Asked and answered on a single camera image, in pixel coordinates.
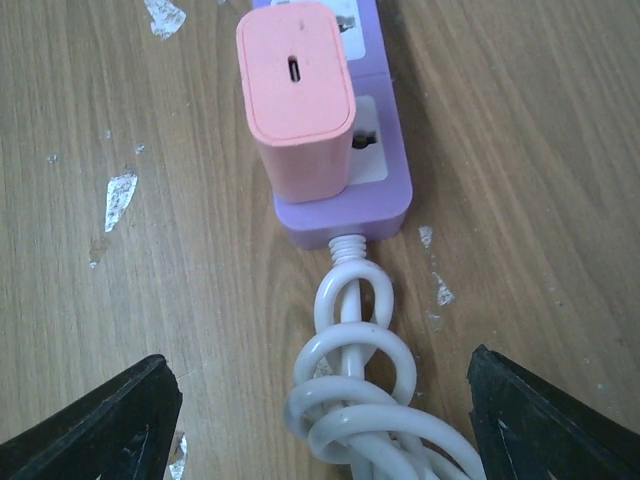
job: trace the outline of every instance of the coiled cable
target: coiled cable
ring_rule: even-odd
[[[316,335],[294,366],[294,388],[283,409],[285,423],[306,441],[312,454],[332,464],[350,464],[354,480],[394,478],[485,479],[480,456],[442,420],[408,407],[416,387],[416,364],[409,348],[388,330],[393,313],[393,287],[387,274],[366,260],[361,235],[337,237],[329,243],[334,267],[315,299]],[[362,321],[360,280],[369,282],[375,304]],[[340,321],[334,311],[341,298]],[[364,367],[382,350],[394,364],[391,394],[364,379]],[[326,359],[333,374],[316,376]],[[425,447],[440,447],[459,465]]]

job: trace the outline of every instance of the purple power strip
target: purple power strip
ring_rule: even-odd
[[[266,7],[272,3],[276,2],[254,0],[253,6]],[[374,180],[350,184],[335,197],[291,204],[274,196],[278,219],[291,241],[304,249],[326,247],[339,235],[357,233],[367,240],[392,237],[400,230],[413,196],[376,0],[322,0],[321,3],[334,10],[343,27],[343,43],[356,98],[366,96],[375,102],[376,134],[384,155],[380,157],[382,160],[371,159],[371,165],[377,165]],[[374,149],[367,147],[358,155],[366,155],[368,151],[373,154]],[[369,167],[360,164],[359,168]]]

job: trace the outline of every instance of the wooden table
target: wooden table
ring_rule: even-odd
[[[330,258],[272,211],[236,63],[248,2],[175,3],[162,40],[143,0],[0,1],[0,440],[159,352],[188,478],[334,478],[280,417]],[[418,359],[413,404],[471,436],[485,343],[640,430],[638,3],[379,7],[415,199],[371,257]]]

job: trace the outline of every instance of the pink phone charger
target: pink phone charger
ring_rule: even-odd
[[[247,13],[236,30],[249,129],[290,203],[347,186],[356,101],[335,14],[315,2]]]

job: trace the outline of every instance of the white cable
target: white cable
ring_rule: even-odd
[[[316,295],[316,335],[296,360],[295,387],[283,410],[289,431],[307,441],[316,458],[351,464],[354,480],[486,479],[480,456],[462,435],[433,415],[407,406],[415,393],[416,364],[404,342],[387,330],[393,287],[387,274],[365,259],[365,238],[338,237],[329,248],[334,268]],[[375,294],[369,322],[362,321],[361,279],[371,283]],[[391,394],[364,379],[364,367],[377,349],[389,356],[396,370]],[[314,378],[323,359],[333,374]],[[421,438],[447,452],[460,468],[424,447]]]

